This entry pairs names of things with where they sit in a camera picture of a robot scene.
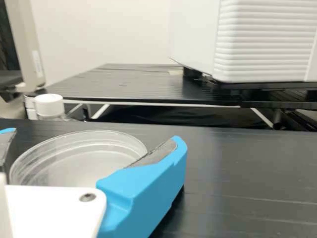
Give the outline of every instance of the screw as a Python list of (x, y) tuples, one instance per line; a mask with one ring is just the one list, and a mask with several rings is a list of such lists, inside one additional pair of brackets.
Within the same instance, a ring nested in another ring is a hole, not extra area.
[(93, 201), (97, 196), (94, 195), (93, 193), (86, 193), (84, 195), (82, 195), (79, 200), (81, 202), (91, 202)]

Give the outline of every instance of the petri dish lid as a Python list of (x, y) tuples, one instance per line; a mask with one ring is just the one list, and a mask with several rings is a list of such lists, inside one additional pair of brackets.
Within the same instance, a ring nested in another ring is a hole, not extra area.
[(122, 132), (88, 130), (46, 140), (13, 163), (10, 184), (95, 187), (99, 179), (147, 153), (137, 138)]

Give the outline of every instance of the ribbed plastic housing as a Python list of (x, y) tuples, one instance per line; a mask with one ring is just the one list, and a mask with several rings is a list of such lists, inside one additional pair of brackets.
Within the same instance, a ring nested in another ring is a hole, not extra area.
[(213, 77), (303, 81), (317, 31), (317, 0), (221, 0)]

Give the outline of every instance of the black platform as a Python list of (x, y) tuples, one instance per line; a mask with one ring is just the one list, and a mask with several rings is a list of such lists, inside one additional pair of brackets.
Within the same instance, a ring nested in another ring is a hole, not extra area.
[(316, 83), (293, 83), (291, 89), (276, 84), (268, 90), (241, 84), (211, 85), (183, 79), (182, 67), (172, 65), (106, 64), (39, 91), (66, 99), (105, 103), (164, 103), (317, 110)]
[(4, 90), (23, 82), (22, 73), (19, 70), (0, 70), (0, 90)]
[(184, 190), (154, 238), (314, 238), (317, 134), (0, 119), (17, 127), (15, 157), (67, 132), (127, 132), (150, 150), (178, 134), (188, 144)]

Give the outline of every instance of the plastic bottle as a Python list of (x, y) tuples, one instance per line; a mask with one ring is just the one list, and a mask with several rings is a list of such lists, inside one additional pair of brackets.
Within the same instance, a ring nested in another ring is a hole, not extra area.
[(63, 97), (59, 94), (42, 94), (34, 98), (38, 120), (73, 120), (65, 114)]

